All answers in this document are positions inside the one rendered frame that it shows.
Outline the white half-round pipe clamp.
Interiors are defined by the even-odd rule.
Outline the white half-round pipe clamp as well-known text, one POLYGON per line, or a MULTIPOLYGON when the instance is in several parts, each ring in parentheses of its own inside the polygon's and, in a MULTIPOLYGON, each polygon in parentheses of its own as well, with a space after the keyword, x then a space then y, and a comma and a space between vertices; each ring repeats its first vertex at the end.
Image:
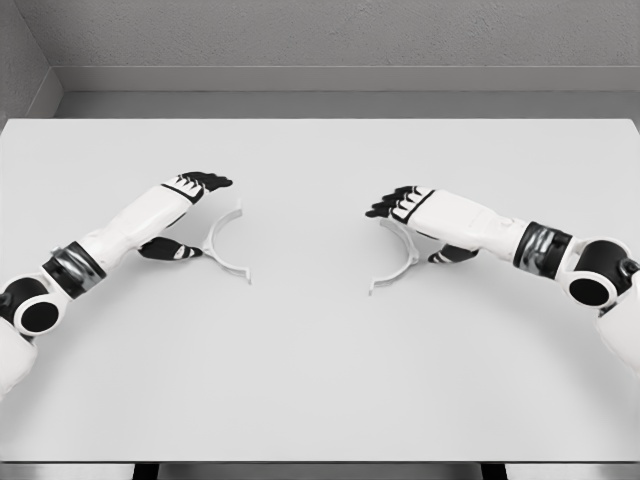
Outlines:
POLYGON ((376 288, 389 286, 399 280, 411 267, 415 266, 420 260, 420 252, 415 246, 409 230, 404 225, 387 218, 381 219, 379 221, 379 225, 394 233, 401 240, 406 251, 406 260, 393 273, 383 277, 373 277, 368 289, 369 296, 373 295, 373 292, 376 288))
POLYGON ((220 218, 215 220, 209 231, 207 233, 206 238, 202 242, 202 250, 203 253, 211 258, 221 269, 225 272, 242 277, 247 281, 249 285, 252 284, 252 276, 249 267, 242 267, 238 265, 234 265, 233 263, 225 260, 221 254, 216 250, 216 240, 223 228, 228 225, 231 221, 240 218, 243 215, 242 203, 240 200, 237 201, 235 207, 231 209, 226 214, 222 215, 220 218))

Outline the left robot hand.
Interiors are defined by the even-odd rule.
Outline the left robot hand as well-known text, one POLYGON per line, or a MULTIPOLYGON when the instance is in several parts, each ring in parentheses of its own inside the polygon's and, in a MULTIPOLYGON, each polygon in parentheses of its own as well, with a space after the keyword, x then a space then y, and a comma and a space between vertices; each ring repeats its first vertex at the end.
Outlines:
POLYGON ((138 253, 151 260, 178 261, 203 251, 160 233, 180 220, 204 196, 233 181, 215 173, 187 172, 152 187, 122 212, 123 232, 138 253))

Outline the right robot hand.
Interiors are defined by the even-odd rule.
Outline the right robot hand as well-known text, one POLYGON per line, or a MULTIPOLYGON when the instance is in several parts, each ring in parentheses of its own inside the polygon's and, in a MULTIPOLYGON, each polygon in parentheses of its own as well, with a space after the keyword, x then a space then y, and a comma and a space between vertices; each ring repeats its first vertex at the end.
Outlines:
POLYGON ((440 241, 442 248, 428 257, 436 264, 460 263, 477 256, 486 232, 499 219, 495 211, 477 202, 425 186, 395 189, 373 204, 366 216, 394 220, 440 241))

